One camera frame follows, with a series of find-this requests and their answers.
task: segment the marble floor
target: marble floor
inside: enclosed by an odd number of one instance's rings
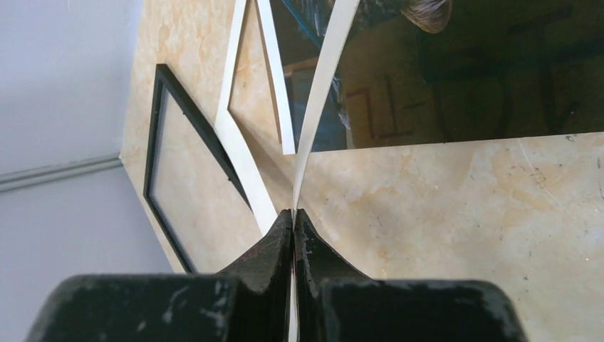
[[[144,2],[121,158],[175,270],[142,198],[155,64],[168,64],[212,122],[233,5]],[[231,112],[279,210],[291,206],[295,158],[281,153],[255,3],[249,5]],[[183,115],[168,111],[166,120],[162,206],[197,268],[213,272],[260,233]],[[600,341],[600,159],[604,133],[313,153],[301,207],[372,277],[485,279],[514,300],[532,341]]]

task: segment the gray wall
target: gray wall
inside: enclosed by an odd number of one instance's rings
[[[0,1],[0,175],[119,151],[141,9]]]
[[[0,194],[0,341],[63,279],[172,272],[123,168]]]

